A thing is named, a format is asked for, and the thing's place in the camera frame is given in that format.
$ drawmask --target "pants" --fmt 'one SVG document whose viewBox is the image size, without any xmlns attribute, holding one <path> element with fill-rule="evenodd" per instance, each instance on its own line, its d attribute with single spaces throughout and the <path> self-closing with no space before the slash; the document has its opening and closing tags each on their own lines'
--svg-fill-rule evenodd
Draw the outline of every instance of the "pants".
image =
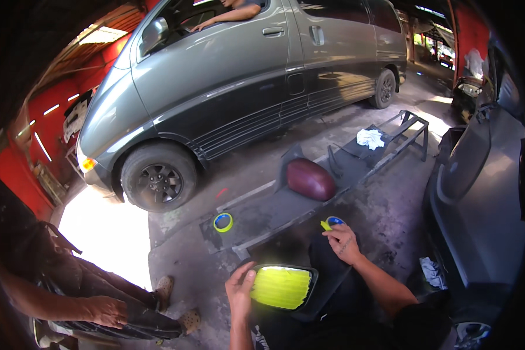
<svg viewBox="0 0 525 350">
<path fill-rule="evenodd" d="M 321 233 L 315 234 L 311 240 L 309 261 L 311 267 L 319 272 L 317 283 L 323 280 L 326 283 L 327 276 L 335 276 L 348 266 L 336 256 L 327 237 Z M 362 276 L 354 269 L 350 271 L 313 323 L 300 322 L 287 313 L 253 302 L 250 326 L 255 333 L 256 349 L 289 349 L 291 341 L 326 317 L 349 315 L 351 318 L 369 318 L 372 303 L 373 297 L 369 288 Z"/>
<path fill-rule="evenodd" d="M 183 334 L 179 322 L 156 311 L 158 301 L 153 293 L 131 284 L 126 279 L 106 272 L 86 260 L 74 257 L 82 269 L 79 295 L 92 297 L 104 295 L 126 303 L 128 324 L 123 329 L 100 326 L 89 322 L 55 322 L 69 329 L 101 332 L 124 339 L 173 339 Z"/>
</svg>

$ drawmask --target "person leaning out of van window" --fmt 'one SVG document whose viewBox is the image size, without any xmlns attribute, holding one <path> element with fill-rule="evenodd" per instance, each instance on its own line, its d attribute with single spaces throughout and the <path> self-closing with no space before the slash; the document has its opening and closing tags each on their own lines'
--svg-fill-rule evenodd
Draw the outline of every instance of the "person leaning out of van window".
<svg viewBox="0 0 525 350">
<path fill-rule="evenodd" d="M 201 31 L 204 27 L 217 22 L 243 21 L 255 17 L 264 6 L 264 0 L 220 0 L 225 7 L 232 7 L 232 10 L 210 18 L 192 29 Z"/>
</svg>

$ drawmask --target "van door handle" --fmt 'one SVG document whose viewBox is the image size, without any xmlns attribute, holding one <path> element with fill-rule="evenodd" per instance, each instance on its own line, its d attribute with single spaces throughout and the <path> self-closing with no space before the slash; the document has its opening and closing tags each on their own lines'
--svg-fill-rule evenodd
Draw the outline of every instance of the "van door handle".
<svg viewBox="0 0 525 350">
<path fill-rule="evenodd" d="M 277 38 L 284 35 L 284 27 L 270 27 L 263 29 L 263 35 L 267 38 Z"/>
<path fill-rule="evenodd" d="M 311 40 L 313 40 L 313 45 L 322 46 L 325 43 L 325 36 L 320 26 L 309 27 L 309 35 L 311 36 Z"/>
</svg>

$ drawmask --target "red paint mark on floor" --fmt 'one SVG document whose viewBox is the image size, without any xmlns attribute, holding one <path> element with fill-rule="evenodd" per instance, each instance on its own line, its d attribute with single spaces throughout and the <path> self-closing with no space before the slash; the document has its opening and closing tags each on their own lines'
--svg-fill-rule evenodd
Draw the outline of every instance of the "red paint mark on floor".
<svg viewBox="0 0 525 350">
<path fill-rule="evenodd" d="M 227 187 L 224 188 L 223 190 L 221 190 L 220 193 L 218 193 L 218 194 L 216 195 L 216 198 L 220 197 L 220 195 L 221 195 L 222 193 L 224 193 L 225 191 L 227 191 Z"/>
</svg>

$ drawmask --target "hand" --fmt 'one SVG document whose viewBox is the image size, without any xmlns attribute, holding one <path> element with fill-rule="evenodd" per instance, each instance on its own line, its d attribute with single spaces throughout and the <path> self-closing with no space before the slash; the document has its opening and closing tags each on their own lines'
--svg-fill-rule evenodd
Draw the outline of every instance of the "hand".
<svg viewBox="0 0 525 350">
<path fill-rule="evenodd" d="M 331 228 L 333 230 L 323 232 L 323 236 L 329 238 L 333 251 L 343 262 L 352 266 L 356 265 L 364 255 L 360 253 L 354 232 L 345 223 L 332 225 Z"/>
<path fill-rule="evenodd" d="M 210 18 L 208 21 L 204 21 L 202 22 L 201 24 L 195 26 L 192 30 L 191 30 L 191 33 L 196 31 L 198 29 L 198 31 L 202 31 L 204 27 L 208 27 L 212 24 L 216 23 L 216 21 L 213 19 L 213 18 Z"/>
<path fill-rule="evenodd" d="M 230 279 L 225 283 L 225 292 L 228 295 L 231 309 L 231 319 L 234 321 L 246 321 L 251 312 L 251 288 L 255 283 L 256 273 L 249 270 L 255 266 L 255 262 L 247 263 L 239 267 Z M 241 283 L 241 277 L 247 272 Z"/>
<path fill-rule="evenodd" d="M 89 322 L 122 329 L 127 323 L 126 303 L 107 296 L 85 298 L 85 308 L 90 313 Z"/>
</svg>

